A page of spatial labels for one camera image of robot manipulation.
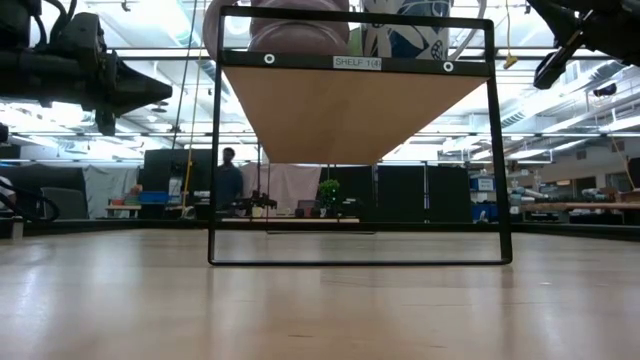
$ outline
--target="shelf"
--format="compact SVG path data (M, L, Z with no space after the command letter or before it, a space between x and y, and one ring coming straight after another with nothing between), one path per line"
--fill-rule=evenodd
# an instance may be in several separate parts
M374 164L490 77L480 62L224 51L222 64L275 163Z

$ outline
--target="person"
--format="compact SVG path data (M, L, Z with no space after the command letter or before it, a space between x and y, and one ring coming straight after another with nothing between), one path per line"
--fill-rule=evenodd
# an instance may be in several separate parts
M2 181L3 183L9 185L9 186L13 186L13 184L11 183L11 180L7 179L4 176L0 176L0 181ZM9 201L11 201L13 204L16 203L17 197L16 197L16 192L13 190L9 190L5 187L0 186L0 194L6 196L9 198ZM7 210L7 206L0 202L0 211L5 211Z
M236 156L235 150L222 150L223 164L216 174L216 208L224 209L235 199L242 197L242 172L231 162Z

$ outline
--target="ceiling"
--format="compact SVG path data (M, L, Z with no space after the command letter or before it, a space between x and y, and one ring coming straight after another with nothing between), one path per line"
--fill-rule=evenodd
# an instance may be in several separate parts
M62 2L68 6L69 1ZM209 90L214 86L210 76L213 63L208 59L206 51L201 54L196 52L192 60L175 60L174 56L185 54L181 49L190 46L192 18L195 22L191 47L199 48L205 3L208 4L209 1L129 0L126 2L128 11L125 11L121 0L79 0L77 12L93 12L100 16L107 45L127 59L126 63L133 69L172 85L173 97L167 99L167 105L161 106L160 110L158 106L152 105L124 115L118 120L117 130L120 133L131 133L131 136L116 138L75 136L77 132L97 132L91 114L83 114L79 107L62 104L53 109L41 109L38 105L5 102L0 105L0 121L7 123L12 132L20 134L11 141L20 145L49 147L56 149L58 153L61 148L64 152L69 148L82 149L85 145L91 147L93 144L93 148L102 150L99 153L87 150L86 156L99 156L100 159L141 159L146 150L173 146L172 134L168 132L177 122L183 132L176 139L176 147L210 147L211 139L202 133L212 130L213 96ZM351 3L359 8L359 1L351 0ZM540 158L548 150L576 140L571 137L539 138L534 137L534 133L629 132L635 129L639 75L637 69L623 68L613 61L604 60L602 54L580 50L585 56L594 56L594 60L587 58L574 61L553 89L540 92L531 85L533 75L539 64L538 59L550 51L553 35L535 11L527 13L524 0L509 0L508 8L504 5L504 0L488 0L485 14L485 18L493 20L496 26L496 46L500 48L498 55L506 54L506 47L510 44L515 56L526 58L509 70L502 68L502 60L496 64L503 132L507 136L505 150L508 156L515 159L524 156L517 155L523 150L529 151L525 155L535 152L531 150L547 150L525 157ZM46 3L43 6L42 19L46 28L50 29L58 15L57 10ZM478 5L475 0L455 0L452 16L475 17L477 13ZM249 42L247 20L230 19L226 25L230 35L225 38L225 44L245 48ZM38 31L35 25L32 27L32 42L35 43ZM466 30L451 29L451 47L455 48L466 35ZM483 34L478 32L470 43L468 54L474 48L482 46ZM593 89L606 85L611 79L618 84L619 90L615 96L596 98L589 95ZM221 146L233 145L238 153L238 160L255 160L257 138L230 84L226 82L225 86L229 90L223 94L221 107ZM488 160L489 156L480 155L487 153L490 140L486 136L468 134L489 132L487 113L486 88L481 86L385 159L434 160L421 158L421 154L433 156L435 153L441 160L450 157ZM576 118L585 113L590 116ZM612 122L624 118L631 119L625 126L610 126ZM49 134L36 134L45 131ZM138 133L156 134L142 137ZM589 142L581 142L574 147L586 144ZM573 147L558 151L569 151L571 148Z

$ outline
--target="chair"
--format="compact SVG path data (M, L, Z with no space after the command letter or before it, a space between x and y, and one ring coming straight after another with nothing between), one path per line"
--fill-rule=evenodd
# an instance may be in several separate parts
M44 187L41 190L42 195L58 205L58 208L60 209L59 220L78 220L89 218L87 201L82 191L54 187ZM50 216L51 212L51 206L45 204L45 217Z

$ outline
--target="black metal frame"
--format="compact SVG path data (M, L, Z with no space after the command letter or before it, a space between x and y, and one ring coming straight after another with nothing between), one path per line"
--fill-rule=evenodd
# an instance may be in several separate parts
M489 121L491 126L493 163L496 179L496 196L498 202L499 235L500 235L500 259L497 260L448 260L448 261L255 261L255 260L217 260L215 258L216 246L216 171L218 166L218 137L220 133L220 99L222 92L222 68L225 65L249 66L249 67L276 67L291 69L324 69L330 71L343 71L333 68L332 56L273 54L277 59L266 63L264 53L225 51L224 28L225 17L253 17L270 19L290 19L298 21L338 21L354 23L394 24L410 26L438 26L478 29L485 33L484 61L479 63L459 61L413 60L382 58L381 72L400 72L437 75L479 76L486 77L487 95L489 100ZM211 195L209 218L209 246L207 260L214 266L480 266L480 265L506 265L513 260L511 244L511 223L509 215L509 203L507 196L507 178L505 173L505 160L502 144L502 127L500 122L500 103L498 101L498 88L495 73L495 39L494 24L491 20L464 19L464 18L439 18L404 16L374 13L353 13L333 11L301 11L290 9L274 9L260 7L222 7L218 22L218 48L217 66L214 92L213 110L213 134L211 166ZM445 70L445 63L453 65L450 71Z

